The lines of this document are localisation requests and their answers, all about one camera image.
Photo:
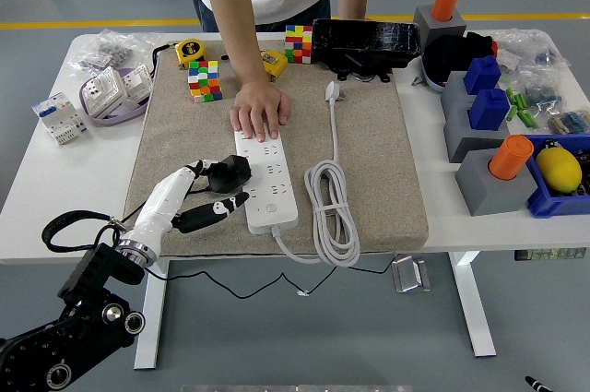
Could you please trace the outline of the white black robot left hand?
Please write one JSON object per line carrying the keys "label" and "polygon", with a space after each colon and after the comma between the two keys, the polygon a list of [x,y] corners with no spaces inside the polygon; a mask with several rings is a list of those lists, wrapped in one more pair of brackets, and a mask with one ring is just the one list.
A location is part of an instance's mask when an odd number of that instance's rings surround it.
{"label": "white black robot left hand", "polygon": [[212,192],[227,194],[246,183],[252,173],[248,160],[237,155],[222,161],[198,160],[183,166],[154,187],[134,228],[122,236],[119,246],[156,254],[161,250],[162,236],[171,229],[182,233],[204,229],[226,219],[249,198],[247,193],[240,192],[180,213],[193,181],[202,175],[208,178],[208,188]]}

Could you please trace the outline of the person's right hand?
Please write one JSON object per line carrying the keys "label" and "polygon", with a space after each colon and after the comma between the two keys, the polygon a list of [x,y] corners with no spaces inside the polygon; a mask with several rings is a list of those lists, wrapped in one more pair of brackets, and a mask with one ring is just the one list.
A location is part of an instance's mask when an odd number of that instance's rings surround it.
{"label": "person's right hand", "polygon": [[264,142],[266,137],[278,138],[291,113],[290,97],[262,75],[241,85],[230,110],[230,124],[245,138]]}

